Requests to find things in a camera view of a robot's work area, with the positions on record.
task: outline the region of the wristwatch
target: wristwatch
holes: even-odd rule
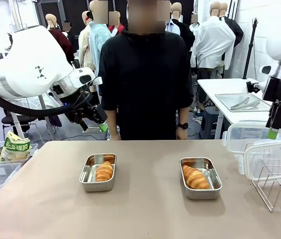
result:
[[[178,127],[183,128],[183,129],[187,129],[189,127],[188,123],[184,123],[184,124],[178,124]]]

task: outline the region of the croissant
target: croissant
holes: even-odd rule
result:
[[[96,170],[96,182],[104,182],[111,179],[113,168],[110,162],[106,161]]]
[[[185,182],[194,189],[210,189],[210,185],[204,174],[196,168],[187,165],[182,166]]]

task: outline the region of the tongs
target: tongs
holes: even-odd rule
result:
[[[234,106],[231,106],[230,110],[232,110],[232,111],[251,110],[251,109],[257,107],[261,102],[260,100],[257,100],[257,101],[254,101],[254,102],[248,104],[249,101],[250,101],[250,97],[247,97],[240,103],[238,103]]]

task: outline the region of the beige jacket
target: beige jacket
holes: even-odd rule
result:
[[[93,64],[92,54],[90,50],[90,31],[91,28],[87,25],[79,36],[79,62],[81,67],[89,67],[93,71],[95,66]]]

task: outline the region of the wire rack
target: wire rack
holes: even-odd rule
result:
[[[258,180],[251,181],[270,212],[273,212],[281,197],[281,160],[263,157],[255,164],[255,168],[262,168]]]

